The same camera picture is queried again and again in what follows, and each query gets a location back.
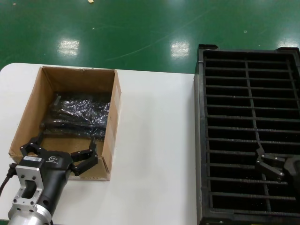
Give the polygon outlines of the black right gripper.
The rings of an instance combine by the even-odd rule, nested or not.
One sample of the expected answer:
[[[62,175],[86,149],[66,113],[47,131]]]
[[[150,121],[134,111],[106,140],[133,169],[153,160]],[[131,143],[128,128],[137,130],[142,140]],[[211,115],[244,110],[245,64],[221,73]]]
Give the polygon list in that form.
[[[290,185],[300,184],[300,157],[290,157],[285,160],[265,153],[261,145],[255,155],[257,156],[255,169],[266,177],[277,182],[284,179]]]

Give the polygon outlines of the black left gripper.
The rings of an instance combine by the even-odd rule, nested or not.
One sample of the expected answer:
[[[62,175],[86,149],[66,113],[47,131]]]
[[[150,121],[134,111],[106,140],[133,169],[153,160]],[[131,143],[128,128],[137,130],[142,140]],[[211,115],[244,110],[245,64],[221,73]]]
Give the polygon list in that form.
[[[55,212],[70,173],[79,176],[98,164],[97,144],[93,138],[86,150],[71,154],[62,151],[44,152],[44,148],[41,147],[43,138],[44,134],[39,133],[21,146],[20,151],[23,156],[34,153],[44,160],[40,169],[43,191],[37,203],[49,212]]]

